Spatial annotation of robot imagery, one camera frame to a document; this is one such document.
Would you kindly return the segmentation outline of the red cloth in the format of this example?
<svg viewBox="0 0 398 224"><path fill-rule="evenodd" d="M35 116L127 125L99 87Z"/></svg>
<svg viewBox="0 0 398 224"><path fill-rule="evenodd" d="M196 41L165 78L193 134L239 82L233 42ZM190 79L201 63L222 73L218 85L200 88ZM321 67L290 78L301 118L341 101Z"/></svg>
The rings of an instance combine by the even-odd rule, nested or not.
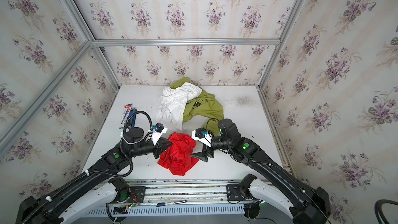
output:
<svg viewBox="0 0 398 224"><path fill-rule="evenodd" d="M172 133L169 141L172 146L160 155L158 165L168 169L173 175L185 176L199 162L199 159L190 156L197 142L183 133Z"/></svg>

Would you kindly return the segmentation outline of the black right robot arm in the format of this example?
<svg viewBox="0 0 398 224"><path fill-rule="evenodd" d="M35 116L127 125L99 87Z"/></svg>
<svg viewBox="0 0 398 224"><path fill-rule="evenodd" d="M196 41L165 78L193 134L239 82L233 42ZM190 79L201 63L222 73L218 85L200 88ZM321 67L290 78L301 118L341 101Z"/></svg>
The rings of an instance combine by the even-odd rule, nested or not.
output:
<svg viewBox="0 0 398 224"><path fill-rule="evenodd" d="M203 144L201 152L191 157L207 162L215 150L227 153L265 177L266 184L255 175L248 174L239 184L240 194L246 200L264 201L290 217L295 224L326 224L331 214L329 194L321 187L313 188L295 178L279 166L254 141L241 136L231 119L217 123L219 134L198 128L192 131L192 139Z"/></svg>

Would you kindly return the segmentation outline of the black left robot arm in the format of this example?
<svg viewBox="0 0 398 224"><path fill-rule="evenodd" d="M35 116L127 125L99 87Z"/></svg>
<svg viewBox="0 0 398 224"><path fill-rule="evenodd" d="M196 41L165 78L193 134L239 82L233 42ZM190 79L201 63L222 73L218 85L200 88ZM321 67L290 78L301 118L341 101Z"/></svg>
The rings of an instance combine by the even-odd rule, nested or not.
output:
<svg viewBox="0 0 398 224"><path fill-rule="evenodd" d="M76 176L65 185L39 198L30 196L19 206L16 223L18 224L65 224L71 218L71 206L82 204L84 198L92 199L87 193L94 187L109 180L110 186L105 190L110 195L98 197L112 202L118 198L125 202L130 195L130 187L125 181L134 169L132 159L153 153L157 159L160 154L172 146L163 137L167 128L161 124L151 124L147 133L142 128L129 127L135 112L125 122L121 140L114 148L107 151L87 170Z"/></svg>

